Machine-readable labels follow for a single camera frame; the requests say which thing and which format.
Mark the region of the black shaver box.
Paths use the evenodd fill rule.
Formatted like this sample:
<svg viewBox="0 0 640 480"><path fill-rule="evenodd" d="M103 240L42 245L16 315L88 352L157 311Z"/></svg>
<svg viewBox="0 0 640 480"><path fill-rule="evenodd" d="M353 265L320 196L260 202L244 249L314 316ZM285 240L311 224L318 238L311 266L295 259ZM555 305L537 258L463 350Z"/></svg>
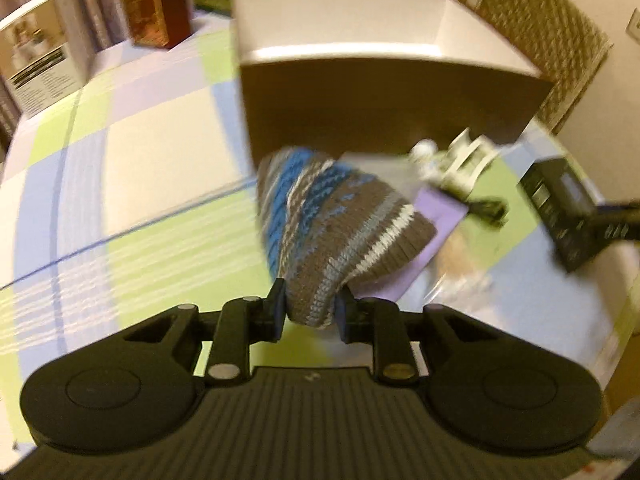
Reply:
<svg viewBox="0 0 640 480"><path fill-rule="evenodd" d="M520 185L550 236L567 272L579 269L604 247L592 220L598 206L563 157L536 160Z"/></svg>

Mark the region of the bag of cotton swabs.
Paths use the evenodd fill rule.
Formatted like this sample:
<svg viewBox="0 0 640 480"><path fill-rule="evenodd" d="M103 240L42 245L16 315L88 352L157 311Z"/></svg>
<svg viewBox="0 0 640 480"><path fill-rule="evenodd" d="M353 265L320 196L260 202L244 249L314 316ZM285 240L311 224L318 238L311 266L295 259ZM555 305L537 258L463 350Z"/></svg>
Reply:
<svg viewBox="0 0 640 480"><path fill-rule="evenodd" d="M472 312L492 306L494 282L474 260L464 234L455 229L434 258L431 288L425 295L430 304L446 304Z"/></svg>

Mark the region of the striped knitted pouch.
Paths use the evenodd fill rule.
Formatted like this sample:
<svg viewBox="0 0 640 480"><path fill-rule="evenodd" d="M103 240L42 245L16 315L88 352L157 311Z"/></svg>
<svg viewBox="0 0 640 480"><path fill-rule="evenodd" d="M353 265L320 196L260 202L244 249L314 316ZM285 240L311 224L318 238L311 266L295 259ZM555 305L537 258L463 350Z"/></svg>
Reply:
<svg viewBox="0 0 640 480"><path fill-rule="evenodd" d="M433 233L391 185L309 148L264 157L256 193L269 273L285 280L290 320L314 328L333 322L343 286L398 270L416 252L401 241Z"/></svg>

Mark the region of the purple cosmetic tube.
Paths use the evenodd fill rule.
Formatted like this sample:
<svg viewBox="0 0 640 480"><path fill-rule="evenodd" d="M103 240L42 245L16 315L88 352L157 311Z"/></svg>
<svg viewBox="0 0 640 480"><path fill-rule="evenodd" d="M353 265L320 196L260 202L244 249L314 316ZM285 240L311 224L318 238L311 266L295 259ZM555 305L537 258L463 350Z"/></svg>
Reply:
<svg viewBox="0 0 640 480"><path fill-rule="evenodd" d="M464 203L434 188L420 188L413 206L416 212L431 223L431 238L426 242L425 237L405 237L400 247L415 249L414 256L398 270L393 270L382 278L368 278L360 283L351 282L349 287L356 298L378 297L397 301L412 285L424 284L423 272L469 212L469 207Z"/></svg>

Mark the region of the white hair claw clip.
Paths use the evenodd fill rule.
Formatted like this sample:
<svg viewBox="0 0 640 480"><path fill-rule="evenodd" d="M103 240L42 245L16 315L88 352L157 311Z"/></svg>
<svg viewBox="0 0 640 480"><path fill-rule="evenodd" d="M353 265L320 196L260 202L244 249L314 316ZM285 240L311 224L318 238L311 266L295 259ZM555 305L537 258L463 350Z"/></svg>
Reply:
<svg viewBox="0 0 640 480"><path fill-rule="evenodd" d="M486 136L471 139L471 129L465 128L439 159L439 186L455 196L467 198L497 156L494 142Z"/></svg>

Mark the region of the small white pill bottle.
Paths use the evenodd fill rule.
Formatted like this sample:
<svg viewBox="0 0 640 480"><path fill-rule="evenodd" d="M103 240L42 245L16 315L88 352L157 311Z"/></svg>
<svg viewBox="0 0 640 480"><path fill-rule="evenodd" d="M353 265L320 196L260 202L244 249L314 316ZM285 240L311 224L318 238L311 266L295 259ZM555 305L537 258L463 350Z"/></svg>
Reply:
<svg viewBox="0 0 640 480"><path fill-rule="evenodd" d="M409 152L409 160L423 179L439 173L439 150L431 139L419 141Z"/></svg>

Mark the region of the checked tablecloth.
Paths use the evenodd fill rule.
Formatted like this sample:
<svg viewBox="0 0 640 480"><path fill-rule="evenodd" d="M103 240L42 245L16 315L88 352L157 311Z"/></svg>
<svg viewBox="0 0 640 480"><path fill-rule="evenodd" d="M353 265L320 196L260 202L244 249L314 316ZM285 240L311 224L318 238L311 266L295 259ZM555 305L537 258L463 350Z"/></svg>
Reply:
<svg viewBox="0 0 640 480"><path fill-rule="evenodd" d="M41 364L175 304L268 292L231 47L224 18L170 51L123 42L18 125L1 181L1 434L17 451L32 443L18 398ZM561 151L531 122L480 179L509 215L457 227L494 282L492 306L468 313L608 382L638 318L638 252L617 244L571 274L554 262L518 182ZM433 264L401 309L426 303Z"/></svg>

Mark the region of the quilted olive chair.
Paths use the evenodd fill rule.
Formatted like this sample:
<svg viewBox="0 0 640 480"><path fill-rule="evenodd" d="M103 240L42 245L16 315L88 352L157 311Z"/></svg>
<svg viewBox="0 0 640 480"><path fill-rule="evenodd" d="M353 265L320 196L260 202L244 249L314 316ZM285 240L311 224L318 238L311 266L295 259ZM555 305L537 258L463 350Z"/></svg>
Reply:
<svg viewBox="0 0 640 480"><path fill-rule="evenodd" d="M537 117L559 132L608 56L608 35L570 0L480 0L476 10L553 82Z"/></svg>

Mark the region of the large brown cardboard box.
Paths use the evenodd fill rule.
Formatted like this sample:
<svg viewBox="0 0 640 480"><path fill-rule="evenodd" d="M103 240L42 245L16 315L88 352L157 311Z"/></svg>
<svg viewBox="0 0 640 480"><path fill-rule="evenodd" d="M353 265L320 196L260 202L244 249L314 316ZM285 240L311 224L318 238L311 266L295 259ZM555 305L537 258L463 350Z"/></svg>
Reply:
<svg viewBox="0 0 640 480"><path fill-rule="evenodd" d="M551 80L458 0L231 0L250 157L515 141Z"/></svg>

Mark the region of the white product box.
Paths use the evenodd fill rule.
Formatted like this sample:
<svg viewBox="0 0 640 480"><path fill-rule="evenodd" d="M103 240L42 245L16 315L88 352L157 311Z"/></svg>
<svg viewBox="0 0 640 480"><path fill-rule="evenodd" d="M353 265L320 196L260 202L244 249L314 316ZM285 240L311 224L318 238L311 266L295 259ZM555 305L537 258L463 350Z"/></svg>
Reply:
<svg viewBox="0 0 640 480"><path fill-rule="evenodd" d="M80 90L95 55L73 0L30 0L1 21L1 76L27 117Z"/></svg>

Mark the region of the single wall socket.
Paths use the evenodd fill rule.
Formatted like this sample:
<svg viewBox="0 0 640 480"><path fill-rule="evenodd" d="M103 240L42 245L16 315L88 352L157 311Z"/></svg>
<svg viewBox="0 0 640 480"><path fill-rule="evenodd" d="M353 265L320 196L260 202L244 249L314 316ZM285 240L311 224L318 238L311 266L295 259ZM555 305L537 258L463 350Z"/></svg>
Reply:
<svg viewBox="0 0 640 480"><path fill-rule="evenodd" d="M626 27L626 34L634 40L637 44L640 44L640 10L634 9Z"/></svg>

